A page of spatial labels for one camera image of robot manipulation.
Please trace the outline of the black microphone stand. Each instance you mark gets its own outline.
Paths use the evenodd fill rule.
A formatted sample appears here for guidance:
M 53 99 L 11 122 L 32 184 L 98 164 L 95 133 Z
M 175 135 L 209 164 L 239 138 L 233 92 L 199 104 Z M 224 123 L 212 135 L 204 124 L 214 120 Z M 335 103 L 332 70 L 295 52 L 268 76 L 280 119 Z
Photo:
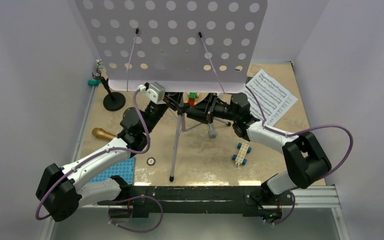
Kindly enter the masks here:
M 120 92 L 112 92 L 109 86 L 109 79 L 102 76 L 102 72 L 99 68 L 96 69 L 96 73 L 92 74 L 94 80 L 99 80 L 107 91 L 107 95 L 103 99 L 103 106 L 110 112 L 115 112 L 122 109 L 126 104 L 125 96 Z

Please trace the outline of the white sheet music pages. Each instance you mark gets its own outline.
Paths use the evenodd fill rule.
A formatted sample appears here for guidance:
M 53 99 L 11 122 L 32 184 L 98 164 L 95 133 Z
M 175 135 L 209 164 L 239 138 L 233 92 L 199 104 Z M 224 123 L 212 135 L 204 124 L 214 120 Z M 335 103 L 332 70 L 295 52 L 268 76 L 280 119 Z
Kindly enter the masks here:
M 250 78 L 243 91 L 250 103 L 251 114 L 274 126 L 298 101 L 289 90 L 261 69 Z

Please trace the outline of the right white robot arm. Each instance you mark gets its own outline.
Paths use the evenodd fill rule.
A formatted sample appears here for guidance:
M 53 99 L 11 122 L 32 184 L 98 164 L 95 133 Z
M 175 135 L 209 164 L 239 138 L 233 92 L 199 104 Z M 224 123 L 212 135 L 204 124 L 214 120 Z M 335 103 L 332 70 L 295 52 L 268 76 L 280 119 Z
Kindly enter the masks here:
M 269 128 L 251 113 L 245 93 L 234 93 L 230 103 L 208 95 L 185 112 L 188 118 L 207 123 L 215 118 L 232 121 L 235 134 L 248 141 L 259 143 L 281 153 L 286 170 L 274 175 L 261 185 L 260 196 L 268 204 L 274 203 L 283 192 L 306 189 L 331 169 L 332 165 L 316 136 L 312 132 L 293 135 Z

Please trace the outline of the gold microphone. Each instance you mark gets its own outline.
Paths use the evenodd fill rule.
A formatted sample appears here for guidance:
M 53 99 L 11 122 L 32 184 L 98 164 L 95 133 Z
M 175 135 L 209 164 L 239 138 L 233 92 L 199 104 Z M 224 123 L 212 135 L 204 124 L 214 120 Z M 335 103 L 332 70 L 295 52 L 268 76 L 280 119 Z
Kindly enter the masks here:
M 95 127 L 93 130 L 92 130 L 92 135 L 97 138 L 97 139 L 101 139 L 101 140 L 108 140 L 108 141 L 111 141 L 112 139 L 116 138 L 117 136 L 115 134 L 112 134 L 110 132 L 107 132 L 106 130 L 102 129 L 102 128 L 98 128 L 98 127 Z

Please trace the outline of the lilac music stand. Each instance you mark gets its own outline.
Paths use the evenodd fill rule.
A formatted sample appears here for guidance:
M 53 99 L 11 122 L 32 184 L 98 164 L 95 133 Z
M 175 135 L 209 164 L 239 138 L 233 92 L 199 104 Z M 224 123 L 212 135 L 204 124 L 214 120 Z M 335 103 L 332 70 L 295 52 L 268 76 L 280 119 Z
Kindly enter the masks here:
M 268 8 L 266 0 L 75 0 L 73 11 L 109 86 L 235 94 Z

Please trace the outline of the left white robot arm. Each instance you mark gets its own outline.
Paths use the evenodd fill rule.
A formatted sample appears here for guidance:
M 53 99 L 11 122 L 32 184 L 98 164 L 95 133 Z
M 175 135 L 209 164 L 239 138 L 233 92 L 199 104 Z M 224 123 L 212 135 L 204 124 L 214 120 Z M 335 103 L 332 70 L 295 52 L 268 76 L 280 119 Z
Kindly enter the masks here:
M 35 218 L 53 218 L 61 222 L 78 208 L 101 201 L 114 201 L 118 205 L 129 199 L 129 185 L 118 176 L 92 182 L 97 175 L 109 167 L 128 160 L 150 149 L 150 133 L 168 108 L 176 105 L 174 93 L 164 95 L 161 101 L 150 101 L 145 110 L 137 103 L 125 110 L 121 121 L 122 131 L 109 143 L 75 162 L 58 166 L 48 165 L 36 190 L 39 204 Z

